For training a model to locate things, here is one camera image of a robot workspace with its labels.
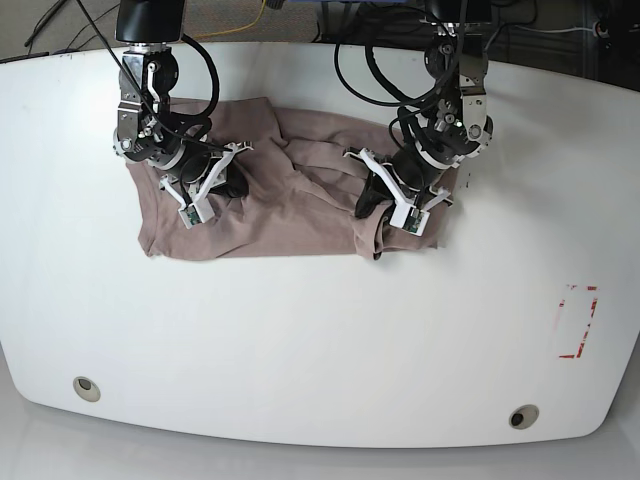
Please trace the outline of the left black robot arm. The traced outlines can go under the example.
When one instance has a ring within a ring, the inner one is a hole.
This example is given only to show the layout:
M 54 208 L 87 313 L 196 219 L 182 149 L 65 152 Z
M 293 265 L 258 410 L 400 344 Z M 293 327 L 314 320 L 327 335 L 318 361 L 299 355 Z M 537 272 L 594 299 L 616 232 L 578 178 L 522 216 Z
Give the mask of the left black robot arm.
M 386 107 L 397 110 L 388 126 L 397 146 L 394 155 L 367 148 L 345 152 L 369 170 L 356 203 L 357 218 L 369 217 L 380 203 L 389 201 L 390 225 L 421 235 L 435 207 L 452 204 L 452 190 L 444 184 L 446 174 L 478 156 L 493 136 L 485 89 L 488 57 L 479 30 L 491 20 L 488 1 L 428 1 L 424 9 L 371 9 L 356 22 L 367 34 L 366 65 L 392 97 Z M 374 52 L 381 34 L 408 23 L 432 31 L 423 59 L 434 84 L 415 97 L 383 74 Z

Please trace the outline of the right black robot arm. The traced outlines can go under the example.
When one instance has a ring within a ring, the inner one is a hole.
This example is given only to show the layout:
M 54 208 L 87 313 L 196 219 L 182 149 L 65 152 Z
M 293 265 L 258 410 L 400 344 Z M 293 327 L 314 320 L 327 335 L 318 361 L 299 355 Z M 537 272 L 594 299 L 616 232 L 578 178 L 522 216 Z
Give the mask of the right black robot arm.
M 253 146 L 220 145 L 207 138 L 219 100 L 219 77 L 210 54 L 182 32 L 185 6 L 183 1 L 121 2 L 115 37 L 128 48 L 118 62 L 120 103 L 113 143 L 126 161 L 158 170 L 160 190 L 178 202 L 179 216 L 192 228 L 214 217 L 211 194 L 247 195 L 247 181 L 232 162 Z M 210 75 L 210 100 L 199 113 L 171 108 L 170 92 L 179 77 L 171 45 L 179 40 L 204 59 Z

